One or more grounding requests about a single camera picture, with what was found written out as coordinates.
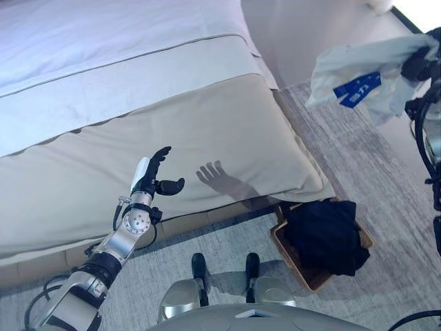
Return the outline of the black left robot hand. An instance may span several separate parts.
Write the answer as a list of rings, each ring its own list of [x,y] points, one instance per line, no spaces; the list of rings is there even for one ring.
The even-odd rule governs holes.
[[[156,179],[159,166],[163,162],[166,156],[169,154],[171,146],[166,146],[158,150],[153,157],[149,160],[147,168],[140,179],[135,180],[134,186],[131,188],[131,193],[145,192],[154,197],[157,193],[163,196],[173,196],[178,194],[185,185],[185,179],[180,178],[178,181]]]

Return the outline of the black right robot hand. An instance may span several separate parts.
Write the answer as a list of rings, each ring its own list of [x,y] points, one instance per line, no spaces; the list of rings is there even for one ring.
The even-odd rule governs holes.
[[[428,46],[414,52],[403,64],[401,76],[409,81],[431,79],[432,83],[440,79],[440,46],[432,57],[429,57]]]

